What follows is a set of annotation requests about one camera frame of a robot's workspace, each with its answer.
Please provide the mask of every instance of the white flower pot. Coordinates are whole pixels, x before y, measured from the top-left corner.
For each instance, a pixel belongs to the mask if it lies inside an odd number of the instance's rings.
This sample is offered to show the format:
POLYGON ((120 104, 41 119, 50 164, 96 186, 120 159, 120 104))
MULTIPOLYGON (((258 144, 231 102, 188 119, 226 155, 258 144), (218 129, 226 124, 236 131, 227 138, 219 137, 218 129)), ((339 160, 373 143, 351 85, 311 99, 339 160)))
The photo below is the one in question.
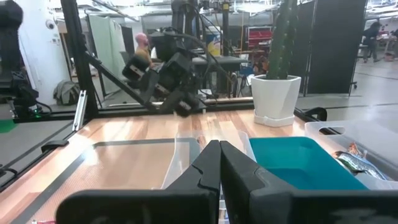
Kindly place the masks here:
POLYGON ((289 75, 286 80, 266 80, 265 77, 259 75, 251 79, 254 122, 272 127, 293 124, 301 77, 289 75))

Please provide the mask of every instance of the white wall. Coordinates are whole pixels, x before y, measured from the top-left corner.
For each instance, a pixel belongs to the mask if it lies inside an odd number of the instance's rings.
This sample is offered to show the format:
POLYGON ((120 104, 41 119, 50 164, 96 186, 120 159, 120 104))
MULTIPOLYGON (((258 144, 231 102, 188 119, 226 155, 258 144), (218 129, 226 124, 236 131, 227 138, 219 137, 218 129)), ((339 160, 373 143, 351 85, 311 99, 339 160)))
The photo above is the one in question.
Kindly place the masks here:
POLYGON ((54 105, 53 90, 62 80, 69 80, 68 67, 57 26, 48 0, 15 0, 24 11, 19 29, 22 58, 32 87, 39 91, 38 101, 54 105))

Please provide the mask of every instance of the person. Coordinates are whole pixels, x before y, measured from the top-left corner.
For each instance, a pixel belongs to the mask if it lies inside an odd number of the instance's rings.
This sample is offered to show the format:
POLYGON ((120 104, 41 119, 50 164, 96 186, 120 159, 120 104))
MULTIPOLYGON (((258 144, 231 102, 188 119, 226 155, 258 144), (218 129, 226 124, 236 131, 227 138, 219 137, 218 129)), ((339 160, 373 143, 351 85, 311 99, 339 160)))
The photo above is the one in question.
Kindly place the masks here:
POLYGON ((152 68, 154 64, 152 63, 152 59, 150 58, 150 53, 148 49, 149 45, 148 37, 144 33, 138 33, 136 35, 136 42, 138 46, 135 54, 140 55, 142 58, 147 60, 150 63, 150 67, 152 68))
POLYGON ((362 44, 368 46, 363 50, 364 63, 368 62, 369 51, 372 54, 373 62, 380 61, 380 59, 377 59, 377 52, 376 52, 376 45, 377 45, 376 38, 379 35, 380 28, 381 28, 380 22, 374 22, 372 23, 370 28, 366 29, 363 32, 363 36, 365 36, 365 39, 363 40, 362 44))

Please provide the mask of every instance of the potted cactus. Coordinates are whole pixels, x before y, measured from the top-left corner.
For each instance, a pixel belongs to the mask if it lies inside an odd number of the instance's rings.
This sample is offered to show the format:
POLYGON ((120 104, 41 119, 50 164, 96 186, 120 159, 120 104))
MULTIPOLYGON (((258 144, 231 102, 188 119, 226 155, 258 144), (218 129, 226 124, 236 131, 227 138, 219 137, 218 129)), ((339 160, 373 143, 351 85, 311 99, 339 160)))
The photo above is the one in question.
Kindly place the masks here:
POLYGON ((297 0, 284 0, 280 5, 268 72, 251 79, 256 123, 279 127, 294 122, 301 78, 289 75, 288 70, 298 21, 297 9, 297 0))

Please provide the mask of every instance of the pink hair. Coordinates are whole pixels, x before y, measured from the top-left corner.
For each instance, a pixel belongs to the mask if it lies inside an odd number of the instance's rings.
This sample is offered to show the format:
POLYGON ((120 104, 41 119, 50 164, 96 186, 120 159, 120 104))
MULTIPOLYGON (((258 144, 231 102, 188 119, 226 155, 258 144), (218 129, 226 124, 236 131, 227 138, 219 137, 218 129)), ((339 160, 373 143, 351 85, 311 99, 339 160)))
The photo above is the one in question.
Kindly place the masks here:
POLYGON ((136 35, 136 41, 137 42, 143 42, 143 41, 145 41, 145 42, 147 42, 148 41, 148 38, 147 38, 147 36, 145 35, 145 33, 138 33, 137 35, 136 35))

